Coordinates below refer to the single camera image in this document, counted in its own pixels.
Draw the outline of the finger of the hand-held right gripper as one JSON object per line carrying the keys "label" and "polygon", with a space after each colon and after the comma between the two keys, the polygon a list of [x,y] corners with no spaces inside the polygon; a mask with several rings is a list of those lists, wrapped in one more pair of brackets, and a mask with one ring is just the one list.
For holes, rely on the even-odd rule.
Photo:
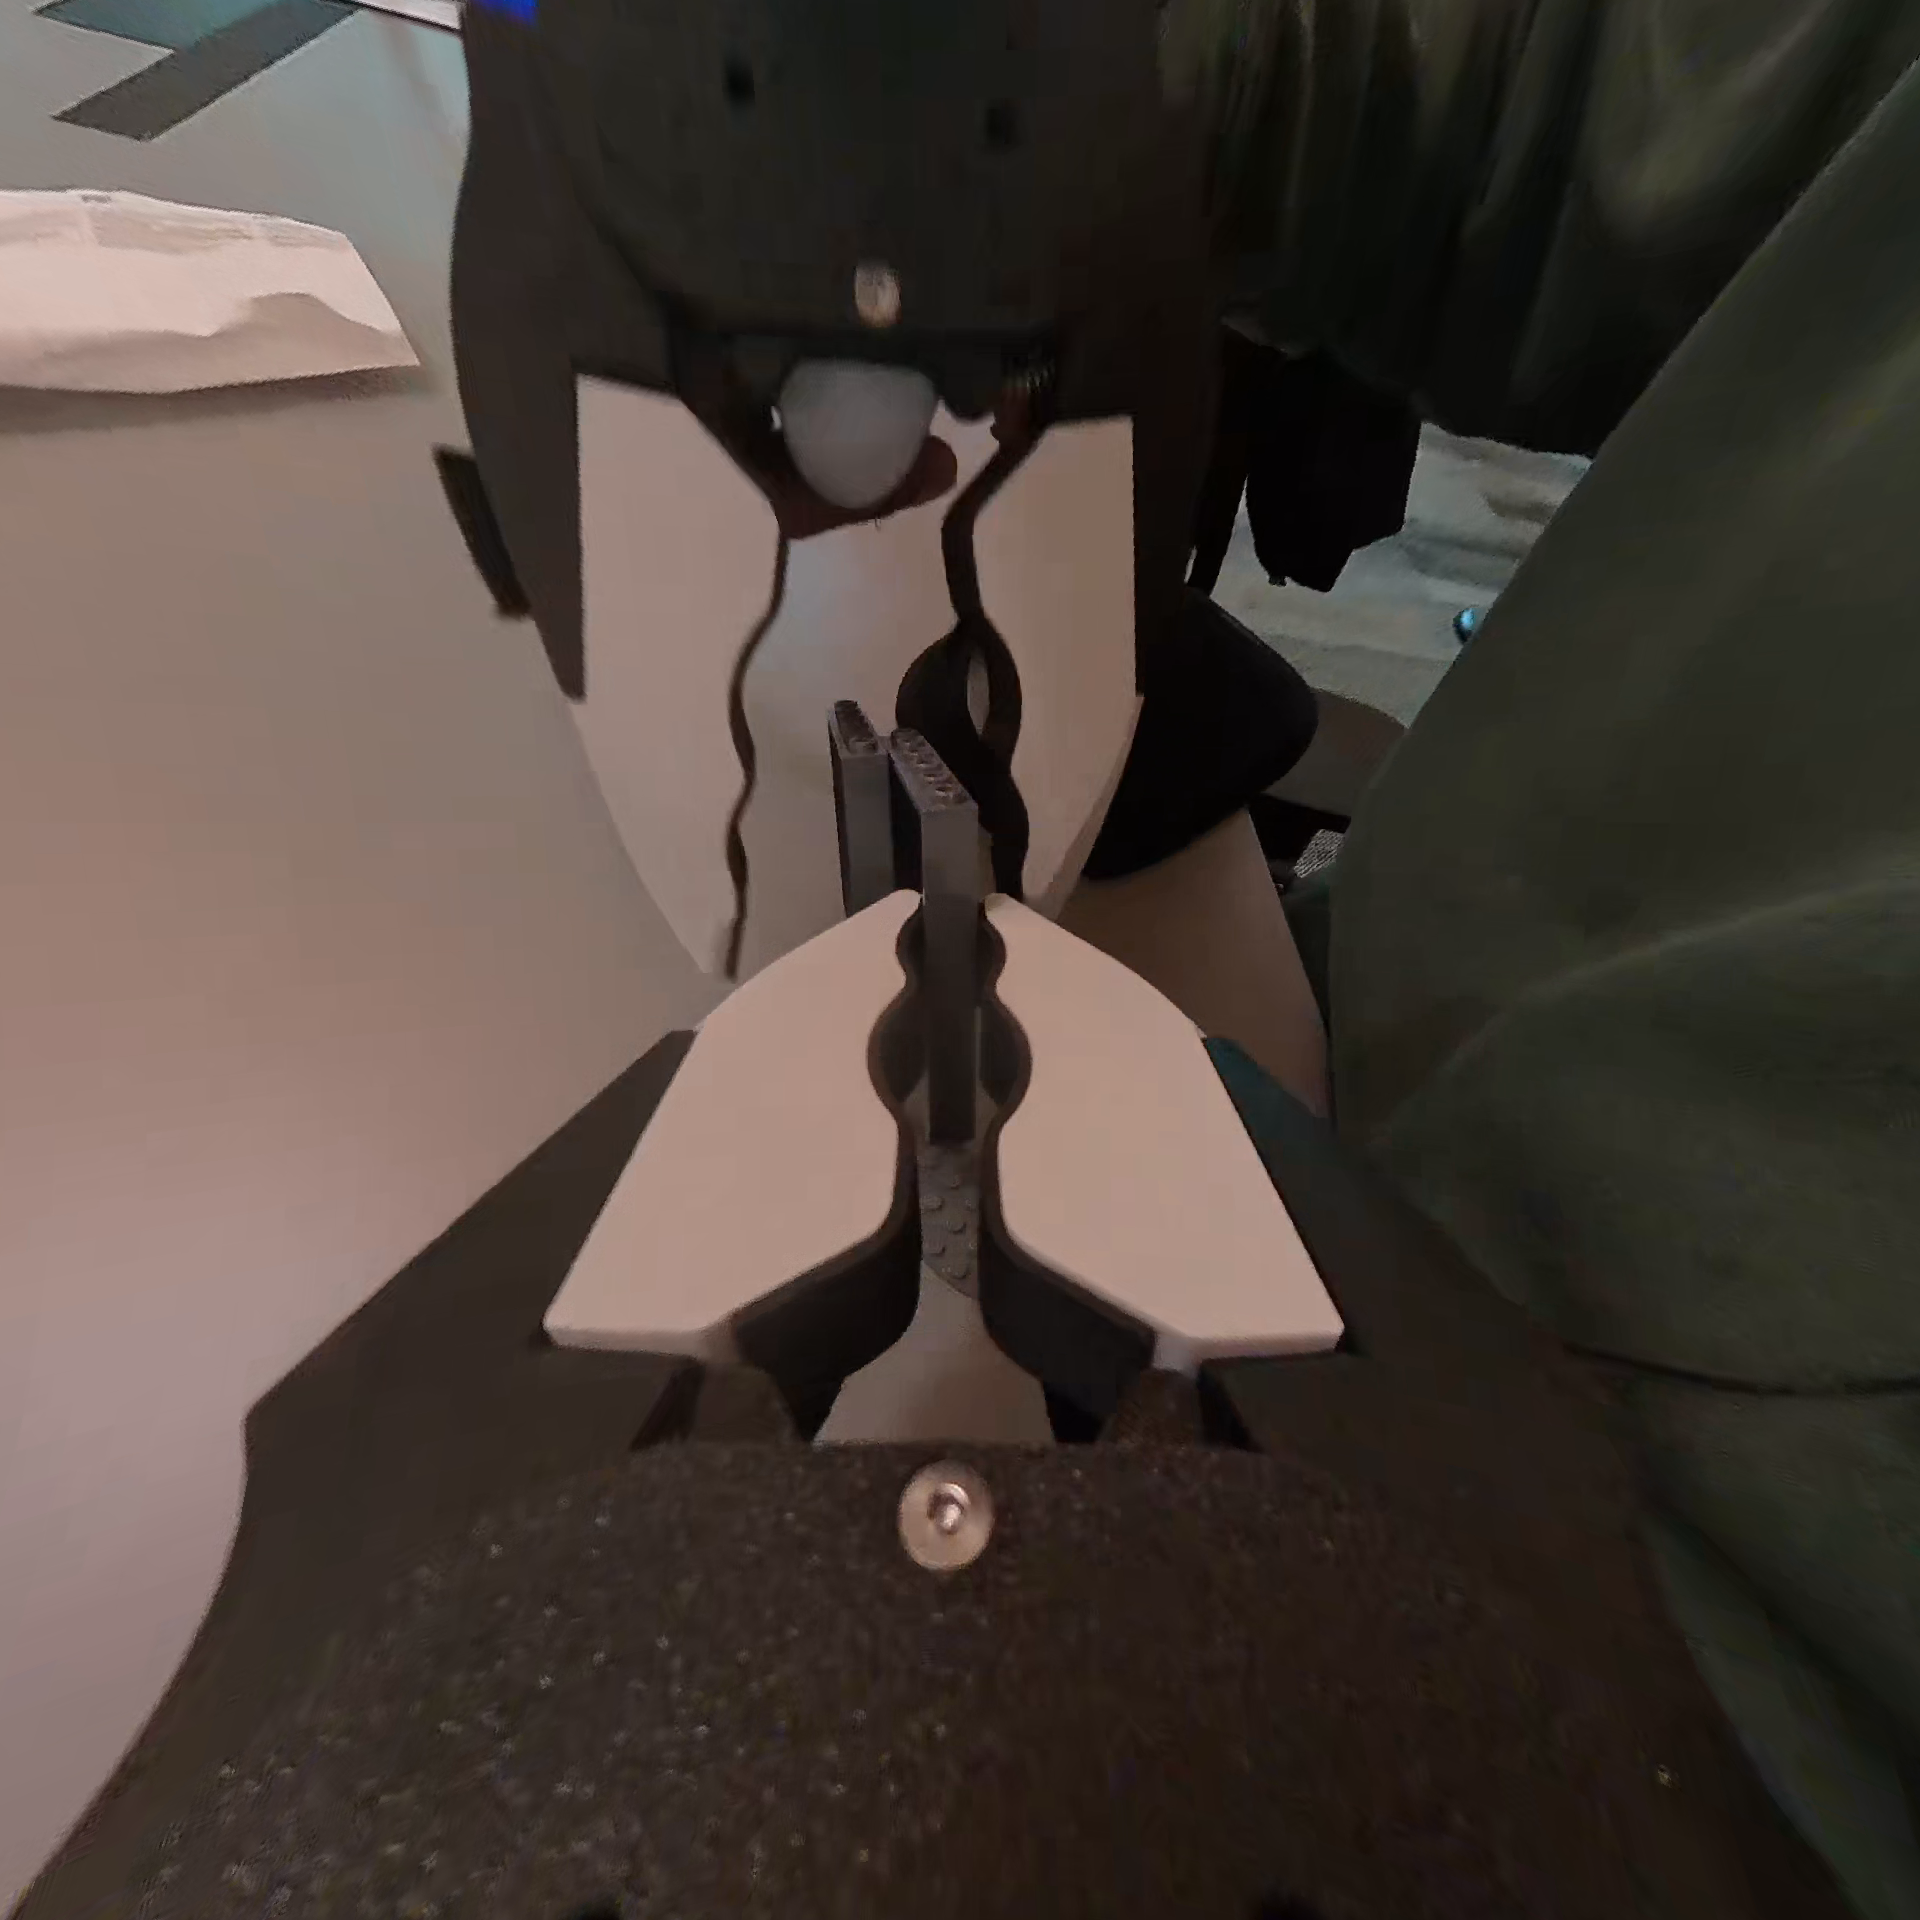
{"label": "finger of the hand-held right gripper", "polygon": [[1130,419],[999,415],[945,517],[953,625],[904,674],[897,725],[978,810],[990,875],[1057,921],[1136,740]]}
{"label": "finger of the hand-held right gripper", "polygon": [[615,835],[694,965],[746,929],[742,666],[780,605],[768,499],[676,397],[577,380],[583,697],[574,727]]}

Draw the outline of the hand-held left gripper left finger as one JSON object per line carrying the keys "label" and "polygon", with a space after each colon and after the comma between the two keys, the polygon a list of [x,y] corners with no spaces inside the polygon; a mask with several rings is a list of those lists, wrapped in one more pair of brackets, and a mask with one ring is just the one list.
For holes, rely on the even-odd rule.
{"label": "hand-held left gripper left finger", "polygon": [[545,1315],[555,1347],[743,1364],[824,1426],[912,1325],[919,1165],[873,1041],[919,907],[884,897],[703,1022]]}

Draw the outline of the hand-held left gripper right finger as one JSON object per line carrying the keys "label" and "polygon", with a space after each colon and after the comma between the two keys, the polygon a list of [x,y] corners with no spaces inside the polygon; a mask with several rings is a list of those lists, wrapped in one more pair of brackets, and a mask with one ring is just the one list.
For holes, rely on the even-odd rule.
{"label": "hand-held left gripper right finger", "polygon": [[1188,1015],[993,897],[980,1317],[1082,1426],[1152,1371],[1332,1353],[1343,1317]]}

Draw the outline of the grey rounded brick plate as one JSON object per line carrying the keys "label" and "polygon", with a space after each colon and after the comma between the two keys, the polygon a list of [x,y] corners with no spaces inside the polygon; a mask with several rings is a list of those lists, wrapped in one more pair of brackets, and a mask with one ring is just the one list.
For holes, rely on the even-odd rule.
{"label": "grey rounded brick plate", "polygon": [[966,1298],[978,1297],[980,1146],[919,1146],[919,1245],[928,1276]]}

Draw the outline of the dark grey technic brick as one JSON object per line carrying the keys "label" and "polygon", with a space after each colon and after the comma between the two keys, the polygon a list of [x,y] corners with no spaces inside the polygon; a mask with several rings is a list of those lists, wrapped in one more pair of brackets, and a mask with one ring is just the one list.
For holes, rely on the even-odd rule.
{"label": "dark grey technic brick", "polygon": [[833,705],[827,742],[839,890],[852,919],[898,887],[895,756],[888,737],[852,700]]}
{"label": "dark grey technic brick", "polygon": [[980,827],[959,774],[921,732],[888,742],[900,803],[897,850],[919,897],[928,1139],[969,1146],[978,1100]]}

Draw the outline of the grey desk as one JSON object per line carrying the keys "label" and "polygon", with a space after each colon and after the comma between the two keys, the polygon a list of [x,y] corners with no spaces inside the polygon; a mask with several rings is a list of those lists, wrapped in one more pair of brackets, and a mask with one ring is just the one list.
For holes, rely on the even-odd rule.
{"label": "grey desk", "polygon": [[249,1405],[705,998],[430,442],[463,60],[339,23],[154,141],[6,4],[6,185],[340,228],[420,371],[6,393],[6,1907],[201,1626]]}

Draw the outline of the person's right hand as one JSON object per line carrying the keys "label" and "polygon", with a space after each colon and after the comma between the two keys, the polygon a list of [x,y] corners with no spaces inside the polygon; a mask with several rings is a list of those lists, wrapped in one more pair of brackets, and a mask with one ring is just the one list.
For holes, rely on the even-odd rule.
{"label": "person's right hand", "polygon": [[808,541],[848,525],[878,524],[900,513],[927,508],[948,497],[955,483],[959,462],[953,447],[946,438],[928,437],[919,451],[919,459],[892,494],[865,508],[838,506],[806,478],[788,446],[775,438],[761,489],[775,510],[782,538],[787,541]]}

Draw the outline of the white paper bag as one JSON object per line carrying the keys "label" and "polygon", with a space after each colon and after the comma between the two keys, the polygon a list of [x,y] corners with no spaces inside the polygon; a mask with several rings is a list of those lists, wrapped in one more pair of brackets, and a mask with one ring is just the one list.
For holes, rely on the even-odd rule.
{"label": "white paper bag", "polygon": [[217,393],[417,366],[343,234],[126,190],[2,194],[9,393]]}

